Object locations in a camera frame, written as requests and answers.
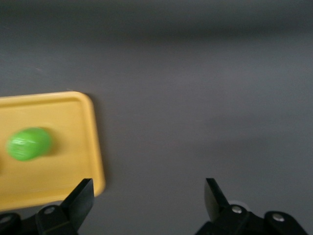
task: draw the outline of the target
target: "gray surface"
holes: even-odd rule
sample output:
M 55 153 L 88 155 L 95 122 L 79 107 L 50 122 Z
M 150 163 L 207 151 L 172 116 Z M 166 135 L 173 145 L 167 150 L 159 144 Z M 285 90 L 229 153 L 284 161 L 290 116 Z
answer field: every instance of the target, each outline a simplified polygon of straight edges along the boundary
M 309 1 L 0 6 L 0 96 L 94 101 L 107 188 L 80 234 L 194 234 L 205 177 L 313 234 Z

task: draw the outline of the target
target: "green object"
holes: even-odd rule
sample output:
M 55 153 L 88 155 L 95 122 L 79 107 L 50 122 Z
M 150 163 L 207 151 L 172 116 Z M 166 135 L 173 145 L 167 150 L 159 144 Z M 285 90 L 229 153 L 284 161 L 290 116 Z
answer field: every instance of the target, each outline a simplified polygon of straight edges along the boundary
M 13 134 L 7 152 L 19 161 L 26 161 L 47 153 L 51 146 L 50 134 L 42 128 L 32 127 Z

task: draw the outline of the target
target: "tray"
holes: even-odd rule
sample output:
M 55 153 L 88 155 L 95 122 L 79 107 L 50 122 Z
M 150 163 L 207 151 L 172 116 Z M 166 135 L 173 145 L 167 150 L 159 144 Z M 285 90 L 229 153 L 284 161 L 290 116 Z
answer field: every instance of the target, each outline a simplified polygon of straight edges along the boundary
M 83 178 L 105 187 L 93 105 L 79 92 L 0 98 L 0 211 L 64 200 Z M 45 155 L 20 162 L 6 152 L 9 137 L 41 127 L 53 138 Z

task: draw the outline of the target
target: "lime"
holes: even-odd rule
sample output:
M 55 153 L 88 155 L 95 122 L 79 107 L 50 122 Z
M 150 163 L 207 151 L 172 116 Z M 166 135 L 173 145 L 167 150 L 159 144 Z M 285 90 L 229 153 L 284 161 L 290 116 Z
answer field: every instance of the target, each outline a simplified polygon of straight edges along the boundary
M 42 128 L 31 127 L 11 136 L 7 152 L 16 160 L 26 161 L 47 153 L 52 146 L 50 134 Z

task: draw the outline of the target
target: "screw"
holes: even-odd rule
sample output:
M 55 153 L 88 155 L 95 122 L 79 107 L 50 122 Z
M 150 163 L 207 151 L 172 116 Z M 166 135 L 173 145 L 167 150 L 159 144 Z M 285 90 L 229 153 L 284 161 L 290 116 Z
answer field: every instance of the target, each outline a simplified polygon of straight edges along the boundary
M 47 209 L 45 209 L 44 214 L 51 214 L 52 212 L 54 212 L 55 208 L 54 207 L 49 207 Z
M 272 215 L 273 219 L 278 221 L 278 222 L 284 222 L 285 219 L 283 218 L 283 216 L 281 214 L 275 213 Z
M 233 206 L 231 210 L 237 214 L 241 214 L 243 212 L 243 210 L 238 206 Z
M 11 219 L 12 219 L 12 215 L 7 215 L 6 217 L 3 217 L 2 219 L 0 219 L 0 224 L 9 222 Z

